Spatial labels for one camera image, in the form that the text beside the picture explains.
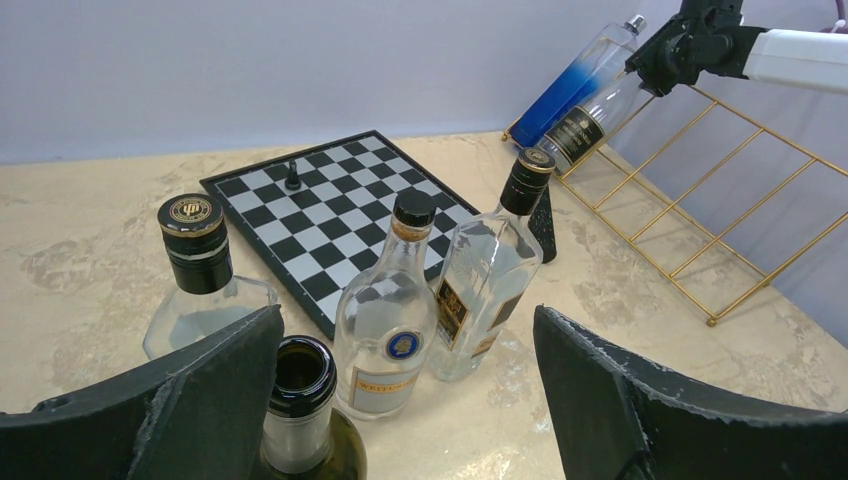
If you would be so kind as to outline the dark green wine bottle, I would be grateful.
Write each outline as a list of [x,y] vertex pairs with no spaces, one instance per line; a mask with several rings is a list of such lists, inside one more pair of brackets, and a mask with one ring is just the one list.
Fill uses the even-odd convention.
[[363,440],[333,407],[337,368],[330,349],[307,335],[286,336],[251,479],[367,477]]

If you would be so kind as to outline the clear bottle black label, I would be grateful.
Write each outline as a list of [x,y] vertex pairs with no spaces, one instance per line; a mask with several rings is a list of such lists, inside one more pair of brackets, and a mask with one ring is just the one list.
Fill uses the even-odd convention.
[[590,154],[636,109],[642,79],[624,72],[591,98],[571,108],[537,142],[556,163],[558,175]]

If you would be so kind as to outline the black white chessboard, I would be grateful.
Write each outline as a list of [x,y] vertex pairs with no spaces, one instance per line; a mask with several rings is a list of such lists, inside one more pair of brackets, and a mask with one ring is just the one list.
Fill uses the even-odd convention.
[[[290,159],[302,183],[297,191],[284,187]],[[200,184],[327,338],[342,290],[382,253],[399,192],[414,188],[435,202],[424,267],[429,282],[441,273],[454,228],[479,212],[376,130]]]

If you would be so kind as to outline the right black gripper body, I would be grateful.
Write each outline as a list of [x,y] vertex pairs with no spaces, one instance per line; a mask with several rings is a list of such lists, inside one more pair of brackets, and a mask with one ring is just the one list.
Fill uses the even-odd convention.
[[724,64],[734,40],[718,33],[704,18],[675,16],[646,40],[625,62],[639,87],[655,97],[677,85],[694,85],[702,71]]

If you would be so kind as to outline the clear square bottle gold label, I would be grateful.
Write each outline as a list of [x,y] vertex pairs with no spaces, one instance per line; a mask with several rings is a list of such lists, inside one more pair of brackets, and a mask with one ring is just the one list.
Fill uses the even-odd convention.
[[274,287],[236,275],[222,205],[201,193],[166,200],[157,212],[176,286],[158,306],[143,350],[163,357],[279,302]]

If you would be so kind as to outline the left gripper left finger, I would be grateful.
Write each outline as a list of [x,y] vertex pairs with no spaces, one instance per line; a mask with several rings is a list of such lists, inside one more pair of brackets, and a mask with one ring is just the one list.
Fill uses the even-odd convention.
[[4,479],[246,479],[284,332],[277,305],[139,367],[1,416]]

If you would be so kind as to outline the round clear bottle blue seal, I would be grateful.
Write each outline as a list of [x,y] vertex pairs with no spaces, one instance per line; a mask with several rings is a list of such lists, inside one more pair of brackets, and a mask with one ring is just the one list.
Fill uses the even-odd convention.
[[401,191],[379,259],[342,292],[335,321],[335,394],[356,418],[397,414],[410,400],[433,344],[437,304],[424,267],[435,213],[430,195]]

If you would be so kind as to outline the blue clear tall bottle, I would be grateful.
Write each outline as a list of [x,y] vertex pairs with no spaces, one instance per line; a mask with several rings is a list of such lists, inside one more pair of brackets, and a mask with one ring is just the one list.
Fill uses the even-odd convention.
[[647,20],[633,15],[606,25],[535,102],[504,132],[502,139],[519,147],[535,145],[571,108],[620,76],[626,60],[639,48]]

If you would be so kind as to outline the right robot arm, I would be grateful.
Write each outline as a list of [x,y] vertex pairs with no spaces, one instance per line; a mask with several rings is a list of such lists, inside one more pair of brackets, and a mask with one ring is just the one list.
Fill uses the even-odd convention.
[[847,14],[833,25],[799,31],[746,25],[741,1],[683,1],[679,11],[625,62],[624,72],[655,97],[719,77],[847,93]]

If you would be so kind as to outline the clear square bottle black cap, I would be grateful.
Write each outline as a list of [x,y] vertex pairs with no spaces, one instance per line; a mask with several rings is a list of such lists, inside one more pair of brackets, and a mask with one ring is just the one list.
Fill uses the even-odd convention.
[[521,149],[497,207],[456,226],[435,288],[439,339],[428,361],[436,378],[478,368],[542,264],[529,221],[554,168],[548,153]]

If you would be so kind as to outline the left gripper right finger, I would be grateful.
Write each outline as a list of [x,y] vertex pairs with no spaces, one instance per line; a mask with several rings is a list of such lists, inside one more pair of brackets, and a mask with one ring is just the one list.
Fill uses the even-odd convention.
[[693,379],[557,310],[533,339],[570,479],[843,479],[847,417]]

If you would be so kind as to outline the black chess pawn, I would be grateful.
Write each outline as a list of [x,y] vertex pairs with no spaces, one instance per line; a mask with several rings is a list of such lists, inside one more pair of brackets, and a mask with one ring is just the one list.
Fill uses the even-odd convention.
[[301,188],[302,183],[297,169],[295,159],[290,159],[287,163],[287,175],[284,181],[284,187],[289,191],[297,191]]

